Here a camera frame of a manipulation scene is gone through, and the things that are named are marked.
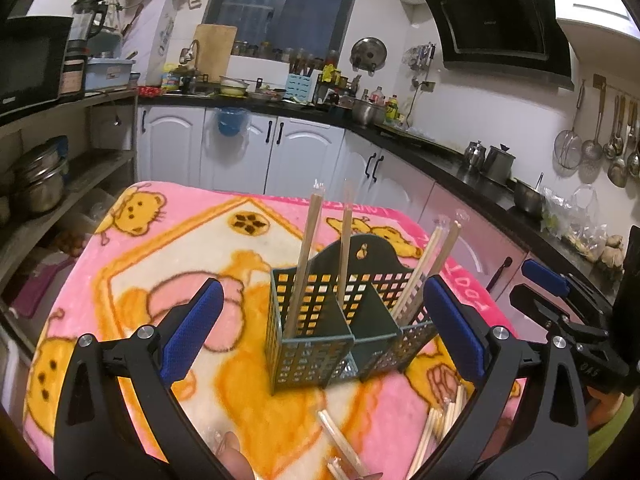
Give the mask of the person's left hand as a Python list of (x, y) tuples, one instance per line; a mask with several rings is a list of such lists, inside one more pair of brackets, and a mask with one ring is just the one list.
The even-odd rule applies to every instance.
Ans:
[(255, 479), (252, 466), (241, 453), (240, 441), (233, 432), (227, 431), (221, 436), (215, 455), (235, 480)]

